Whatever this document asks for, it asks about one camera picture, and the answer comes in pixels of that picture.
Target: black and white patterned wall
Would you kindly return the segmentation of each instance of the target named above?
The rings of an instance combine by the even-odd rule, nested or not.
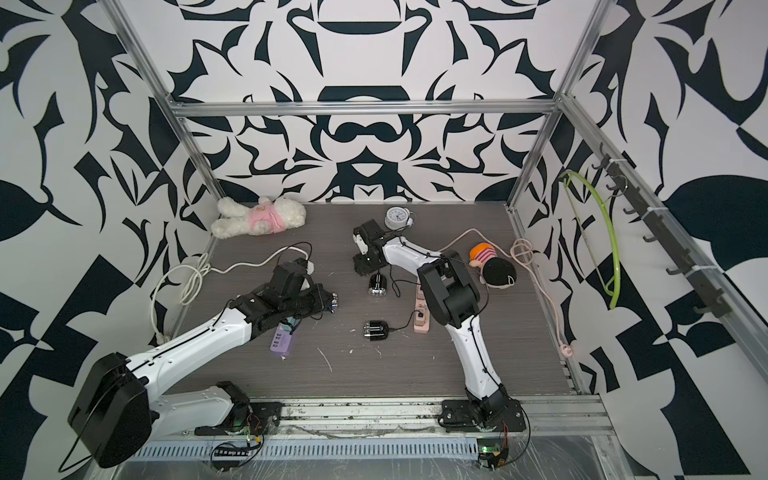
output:
[[[551,98],[594,0],[129,0],[188,101]]]
[[[130,0],[178,101],[552,98],[594,0]],[[541,115],[200,118],[239,201],[506,200]]]
[[[761,2],[620,0],[576,88],[603,132],[630,158],[687,231],[763,317],[768,196],[768,34]],[[768,476],[760,439],[768,386],[680,276],[623,199],[607,204],[621,252],[615,310],[565,190],[564,169],[604,199],[605,172],[563,119],[518,212],[548,292],[565,318],[584,382],[601,394],[638,478]],[[601,212],[571,190],[603,277],[611,246]]]
[[[300,201],[507,200],[542,114],[190,119],[224,192]]]
[[[147,348],[216,203],[94,0],[2,2],[0,118],[0,476],[61,478],[91,364]]]

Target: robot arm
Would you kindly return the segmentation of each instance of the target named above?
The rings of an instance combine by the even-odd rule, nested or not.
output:
[[[391,264],[419,278],[432,318],[448,330],[462,362],[474,420],[482,428],[496,426],[509,398],[482,338],[480,294],[459,254],[424,249],[399,233],[383,231],[374,220],[357,227],[353,239],[360,249],[353,258],[359,275]]]
[[[68,417],[99,466],[123,462],[150,438],[229,425],[236,413],[244,419],[249,399],[228,382],[202,392],[163,394],[227,350],[281,323],[290,325],[291,317],[332,312],[336,294],[314,283],[307,267],[304,259],[280,264],[269,283],[230,300],[221,313],[184,335],[127,358],[112,353],[99,359]]]

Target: stuffed animal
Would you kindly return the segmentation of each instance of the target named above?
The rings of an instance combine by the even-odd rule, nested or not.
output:
[[[469,265],[480,267],[480,283],[490,288],[504,289],[515,285],[518,274],[509,260],[496,256],[496,249],[490,243],[480,243],[469,251]]]
[[[219,200],[220,218],[211,225],[216,238],[236,235],[265,235],[284,232],[289,228],[301,227],[306,221],[306,208],[299,202],[278,197],[274,203],[269,198],[259,197],[259,204],[253,208],[240,205],[229,197]]]

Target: gray wooden floor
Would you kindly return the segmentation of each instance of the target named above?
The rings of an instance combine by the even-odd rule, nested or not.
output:
[[[336,313],[320,321],[305,319],[296,331],[290,354],[281,359],[269,350],[273,331],[233,349],[173,388],[173,392],[204,389],[230,380],[249,396],[450,396],[464,395],[464,376],[445,327],[432,322],[428,333],[409,327],[387,340],[370,342],[362,325],[384,319],[390,326],[404,325],[413,311],[415,286],[399,283],[402,298],[391,288],[384,297],[367,293],[368,277],[353,270],[358,251],[352,230],[371,218],[383,226],[386,205],[307,205],[306,225],[261,237],[221,240],[211,264],[223,269],[236,262],[259,263],[281,246],[301,240],[312,242],[313,279],[339,295]],[[420,246],[443,248],[461,232],[476,227],[502,247],[514,239],[501,204],[412,205],[416,222],[403,234]],[[464,260],[481,239],[467,235],[454,249]],[[283,259],[298,253],[286,253]],[[182,331],[213,317],[224,303],[269,280],[274,262],[261,268],[237,267],[227,275],[210,273],[193,302]],[[414,280],[399,267],[394,277]],[[483,336],[496,371],[512,395],[568,393],[568,385],[554,349],[541,306],[529,275],[518,272],[518,283],[506,290],[492,290],[482,314]],[[485,289],[478,284],[481,302]]]

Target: charging cable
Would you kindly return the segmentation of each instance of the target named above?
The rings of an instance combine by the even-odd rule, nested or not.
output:
[[[488,240],[488,238],[483,235],[480,230],[476,228],[470,228],[469,230],[465,231],[458,237],[456,237],[451,243],[444,246],[439,252],[442,252],[443,250],[447,250],[450,248],[454,243],[458,242],[464,235],[470,232],[475,232],[478,234],[483,240],[490,243],[496,250],[499,252],[502,252],[507,258],[513,259],[515,262],[517,262],[520,266],[525,268],[530,274],[531,278],[533,279],[534,283],[536,284],[536,288],[538,288],[538,291],[541,292],[542,295],[549,301],[550,306],[552,307],[552,313],[554,314],[554,330],[555,334],[557,336],[558,341],[558,347],[560,348],[560,353],[563,354],[563,357],[570,358],[573,356],[574,351],[571,348],[570,345],[568,345],[567,342],[564,341],[564,334],[561,333],[560,329],[560,315],[558,313],[558,307],[554,304],[554,300],[547,294],[547,291],[544,290],[544,288],[541,286],[541,284],[538,282],[538,278],[533,273],[533,269],[531,268],[531,263],[533,263],[533,245],[530,241],[526,240],[525,238],[518,238],[515,240],[515,242],[512,244],[512,248],[509,249],[509,253],[505,252],[503,248],[501,248],[499,245],[496,245],[495,243]]]
[[[197,261],[196,266],[187,265],[185,263],[182,263],[180,265],[176,265],[174,268],[170,269],[165,273],[165,275],[161,276],[160,279],[157,281],[157,285],[155,285],[154,290],[152,291],[152,297],[150,299],[149,303],[149,320],[152,325],[152,329],[154,329],[154,338],[157,341],[158,345],[162,345],[163,343],[166,343],[170,341],[170,337],[167,335],[164,335],[158,328],[157,328],[157,316],[154,312],[154,303],[157,300],[157,292],[160,290],[160,287],[163,285],[163,282],[165,279],[167,279],[174,271],[180,270],[183,268],[192,270],[192,276],[190,276],[189,280],[187,280],[187,283],[184,285],[184,287],[181,289],[181,298],[179,300],[179,303],[181,305],[189,305],[192,303],[192,301],[197,297],[197,294],[200,293],[200,289],[203,288],[203,277],[206,276],[210,272],[216,272],[221,273],[224,275],[225,273],[229,273],[233,268],[236,266],[264,266],[267,263],[270,262],[275,256],[281,254],[285,250],[295,250],[297,252],[300,252],[304,255],[304,257],[309,261],[310,255],[305,252],[304,250],[301,250],[298,247],[290,246],[290,247],[282,247],[275,251],[272,255],[270,255],[266,260],[264,260],[262,263],[248,263],[248,262],[238,262],[234,265],[231,265],[229,268],[225,270],[219,270],[217,268],[213,268],[210,263],[208,263],[208,253],[203,253],[200,255],[200,259]]]

